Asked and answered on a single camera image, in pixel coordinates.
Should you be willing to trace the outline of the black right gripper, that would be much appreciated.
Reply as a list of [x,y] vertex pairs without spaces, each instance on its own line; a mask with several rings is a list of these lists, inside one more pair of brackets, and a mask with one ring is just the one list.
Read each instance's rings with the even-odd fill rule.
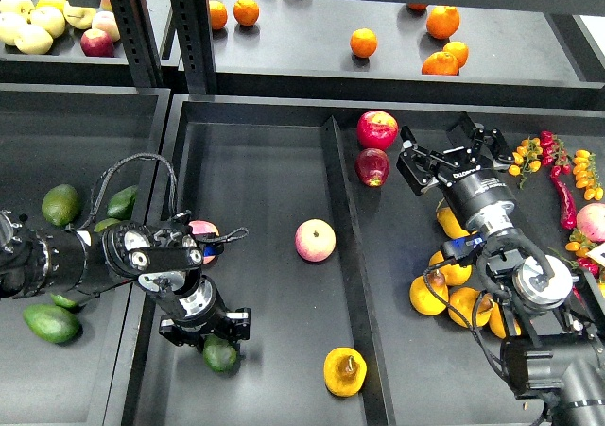
[[[510,214],[515,198],[494,171],[504,172],[511,166],[511,149],[499,129],[485,128],[463,111],[446,130],[454,148],[429,150],[417,143],[408,126],[402,127],[400,135],[403,144],[396,167],[416,196],[441,188],[465,230],[513,227]],[[476,166],[459,170],[461,160]]]

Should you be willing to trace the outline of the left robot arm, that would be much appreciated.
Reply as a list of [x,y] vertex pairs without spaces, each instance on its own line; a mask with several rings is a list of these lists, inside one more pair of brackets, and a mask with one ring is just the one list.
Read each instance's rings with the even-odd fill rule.
[[247,228],[226,235],[194,233],[190,213],[176,209],[177,177],[171,162],[153,153],[137,153],[132,158],[167,167],[168,220],[159,226],[122,221],[100,232],[91,229],[113,174],[127,159],[101,175],[93,188],[96,197],[89,215],[78,228],[31,230],[23,217],[3,210],[2,297],[71,293],[97,298],[134,283],[164,311],[159,333],[176,346],[199,346],[210,334],[232,343],[249,339],[250,309],[228,309],[214,281],[201,272],[205,258],[246,237]]

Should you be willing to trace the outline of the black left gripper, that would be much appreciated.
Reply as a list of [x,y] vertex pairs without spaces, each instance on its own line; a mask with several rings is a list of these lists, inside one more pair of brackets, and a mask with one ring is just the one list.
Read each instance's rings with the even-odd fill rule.
[[185,317],[174,319],[164,315],[158,330],[159,335],[173,345],[202,349],[203,337],[199,334],[208,333],[226,334],[228,340],[250,339],[251,309],[244,307],[227,312],[212,279],[201,277],[189,295],[179,302]]

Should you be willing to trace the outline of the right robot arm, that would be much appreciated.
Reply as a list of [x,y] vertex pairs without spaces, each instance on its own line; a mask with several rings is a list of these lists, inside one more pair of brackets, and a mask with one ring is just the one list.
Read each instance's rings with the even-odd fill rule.
[[416,195],[442,191],[466,235],[441,247],[444,264],[471,266],[500,308],[505,336],[487,360],[519,400],[539,399],[553,425],[604,421],[604,298],[593,275],[546,255],[510,219],[500,178],[513,163],[502,133],[462,113],[451,147],[420,146],[402,127],[397,168]]

